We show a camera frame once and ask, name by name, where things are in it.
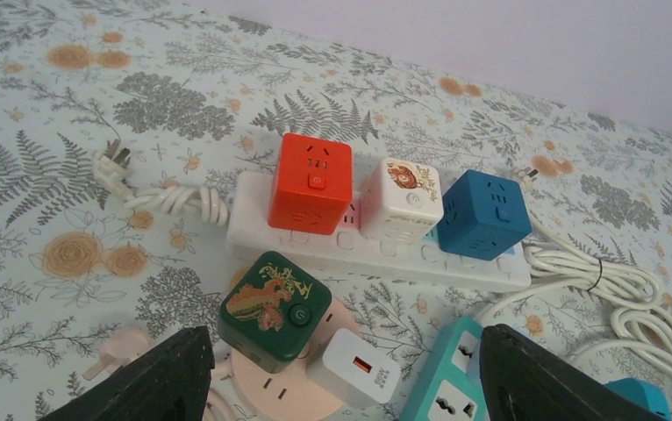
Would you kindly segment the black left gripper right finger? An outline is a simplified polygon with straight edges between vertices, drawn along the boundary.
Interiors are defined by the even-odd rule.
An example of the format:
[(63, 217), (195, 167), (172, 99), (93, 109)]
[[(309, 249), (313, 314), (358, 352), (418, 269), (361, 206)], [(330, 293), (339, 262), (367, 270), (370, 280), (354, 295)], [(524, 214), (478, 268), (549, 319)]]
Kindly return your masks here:
[(491, 420), (666, 420), (508, 325), (483, 329), (480, 381)]

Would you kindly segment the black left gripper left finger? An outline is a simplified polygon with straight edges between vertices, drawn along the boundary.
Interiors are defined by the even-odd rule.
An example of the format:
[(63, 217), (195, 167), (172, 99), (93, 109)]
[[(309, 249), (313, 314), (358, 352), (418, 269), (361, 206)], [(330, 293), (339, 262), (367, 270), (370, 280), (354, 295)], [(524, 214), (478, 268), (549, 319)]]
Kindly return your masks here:
[(99, 349), (83, 378), (110, 375), (45, 420), (201, 420), (215, 367), (208, 327), (183, 328), (159, 344), (136, 327)]

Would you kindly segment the teal power strip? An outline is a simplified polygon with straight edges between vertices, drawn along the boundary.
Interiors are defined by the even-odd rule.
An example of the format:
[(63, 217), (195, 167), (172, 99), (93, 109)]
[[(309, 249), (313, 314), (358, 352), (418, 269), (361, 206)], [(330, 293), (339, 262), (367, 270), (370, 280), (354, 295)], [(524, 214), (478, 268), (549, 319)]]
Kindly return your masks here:
[(479, 379), (483, 328), (463, 316), (445, 325), (435, 340), (399, 416), (404, 420), (488, 420)]

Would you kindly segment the dark green cube adapter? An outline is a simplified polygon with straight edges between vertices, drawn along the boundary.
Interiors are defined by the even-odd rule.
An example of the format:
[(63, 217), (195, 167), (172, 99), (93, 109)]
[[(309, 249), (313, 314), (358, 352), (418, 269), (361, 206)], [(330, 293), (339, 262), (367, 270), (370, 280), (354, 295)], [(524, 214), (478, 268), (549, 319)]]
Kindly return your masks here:
[(218, 311), (218, 336), (262, 370), (282, 372), (332, 303), (321, 281), (275, 251), (263, 253)]

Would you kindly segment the cyan small adapter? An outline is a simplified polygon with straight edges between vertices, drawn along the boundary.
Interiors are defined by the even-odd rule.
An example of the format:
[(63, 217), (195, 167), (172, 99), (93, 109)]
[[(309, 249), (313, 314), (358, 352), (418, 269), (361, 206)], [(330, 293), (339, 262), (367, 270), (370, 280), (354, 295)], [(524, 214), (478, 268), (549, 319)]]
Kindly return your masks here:
[(608, 390), (639, 405), (643, 409), (649, 410), (664, 420), (672, 420), (666, 395), (661, 388), (653, 383), (627, 377), (607, 382), (604, 386)]

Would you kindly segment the blue cube socket adapter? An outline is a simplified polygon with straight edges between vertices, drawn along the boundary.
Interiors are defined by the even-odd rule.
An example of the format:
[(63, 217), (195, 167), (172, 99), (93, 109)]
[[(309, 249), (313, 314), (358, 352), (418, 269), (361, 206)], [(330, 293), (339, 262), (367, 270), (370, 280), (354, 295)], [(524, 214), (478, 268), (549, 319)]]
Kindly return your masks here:
[(436, 225), (446, 253), (494, 260), (533, 230), (520, 185), (500, 176), (468, 170), (442, 197)]

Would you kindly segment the white small charger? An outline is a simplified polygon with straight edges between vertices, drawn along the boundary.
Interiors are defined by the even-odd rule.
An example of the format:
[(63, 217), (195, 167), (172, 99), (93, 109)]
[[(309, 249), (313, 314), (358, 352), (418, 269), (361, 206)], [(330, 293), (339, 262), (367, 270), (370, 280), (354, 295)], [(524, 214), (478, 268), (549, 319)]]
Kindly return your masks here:
[(309, 380), (355, 409), (388, 403), (400, 374), (395, 360), (347, 328), (339, 328), (306, 369)]

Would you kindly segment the white multicolour power strip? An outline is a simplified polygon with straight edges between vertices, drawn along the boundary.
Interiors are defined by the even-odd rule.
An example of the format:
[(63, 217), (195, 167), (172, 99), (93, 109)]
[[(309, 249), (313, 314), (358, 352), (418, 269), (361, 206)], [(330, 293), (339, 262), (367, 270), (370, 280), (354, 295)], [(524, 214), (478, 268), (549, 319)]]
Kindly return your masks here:
[(521, 245), (493, 260), (479, 260), (445, 253), (429, 239), (412, 244), (365, 239), (358, 230), (358, 204), (350, 206), (332, 235), (273, 228), (266, 219), (273, 181), (267, 174), (239, 173), (232, 197), (222, 197), (206, 187), (171, 186), (135, 192), (125, 185), (129, 153), (117, 141), (94, 152), (92, 173), (101, 188), (120, 199), (127, 209), (171, 215), (195, 212), (206, 223), (226, 227), (226, 249), (242, 260), (277, 251), (308, 271), (373, 275), (491, 292), (518, 291), (532, 283)]

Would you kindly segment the white cube socket adapter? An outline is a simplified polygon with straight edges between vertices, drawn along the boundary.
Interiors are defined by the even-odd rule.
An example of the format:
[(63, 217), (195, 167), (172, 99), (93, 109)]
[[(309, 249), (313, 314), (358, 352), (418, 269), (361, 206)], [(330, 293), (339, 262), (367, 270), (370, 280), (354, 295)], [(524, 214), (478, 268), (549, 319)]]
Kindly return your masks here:
[(444, 216), (440, 174), (430, 165), (384, 158), (361, 187), (360, 210), (367, 239), (421, 240)]

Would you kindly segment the red cube socket adapter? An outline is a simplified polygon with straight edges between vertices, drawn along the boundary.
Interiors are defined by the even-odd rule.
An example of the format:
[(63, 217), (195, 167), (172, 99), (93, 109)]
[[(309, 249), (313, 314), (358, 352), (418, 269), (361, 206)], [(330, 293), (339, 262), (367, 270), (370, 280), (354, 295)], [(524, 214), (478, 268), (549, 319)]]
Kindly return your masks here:
[(283, 135), (269, 226), (331, 235), (352, 200), (353, 151), (348, 144), (293, 132)]

